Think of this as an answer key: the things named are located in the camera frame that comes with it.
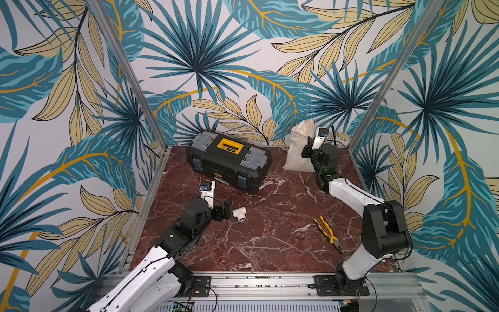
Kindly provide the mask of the white cloth soil bag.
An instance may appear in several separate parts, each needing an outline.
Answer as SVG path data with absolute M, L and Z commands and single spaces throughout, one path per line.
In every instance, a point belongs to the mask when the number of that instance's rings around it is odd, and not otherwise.
M 306 147 L 308 138 L 314 138 L 316 124 L 313 119 L 304 120 L 291 130 L 289 149 L 284 170 L 297 172 L 313 172 L 314 168 L 310 159 L 303 158 L 301 153 Z

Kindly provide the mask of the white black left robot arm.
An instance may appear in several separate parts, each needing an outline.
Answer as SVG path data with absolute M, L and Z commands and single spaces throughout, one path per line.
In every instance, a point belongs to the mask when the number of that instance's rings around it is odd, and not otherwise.
M 181 259 L 199 243 L 211 222 L 229 220 L 231 198 L 218 206 L 212 196 L 195 197 L 178 221 L 157 240 L 144 259 L 116 287 L 86 311 L 153 311 L 162 302 L 190 293 L 194 274 Z

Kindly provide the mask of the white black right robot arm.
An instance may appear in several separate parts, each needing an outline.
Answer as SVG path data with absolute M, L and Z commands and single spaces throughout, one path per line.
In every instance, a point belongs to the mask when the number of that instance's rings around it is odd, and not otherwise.
M 361 245 L 333 277 L 316 277 L 311 287 L 319 296 L 366 296 L 367 274 L 383 260 L 413 248 L 404 209 L 398 201 L 378 198 L 342 177 L 336 170 L 339 148 L 324 136 L 309 137 L 301 156 L 311 161 L 319 188 L 362 218 Z

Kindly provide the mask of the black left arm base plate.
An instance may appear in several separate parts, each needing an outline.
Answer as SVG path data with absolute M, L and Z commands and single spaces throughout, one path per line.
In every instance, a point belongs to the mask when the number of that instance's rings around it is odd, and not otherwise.
M 186 286 L 181 286 L 175 298 L 208 298 L 211 293 L 211 280 L 210 276 L 194 276 Z

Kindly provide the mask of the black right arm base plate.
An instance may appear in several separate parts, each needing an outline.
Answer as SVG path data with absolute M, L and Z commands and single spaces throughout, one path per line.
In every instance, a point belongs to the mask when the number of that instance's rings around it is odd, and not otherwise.
M 315 275 L 313 276 L 312 286 L 319 297 L 326 296 L 369 296 L 370 291 L 365 279 L 350 280 L 339 274 L 333 275 Z

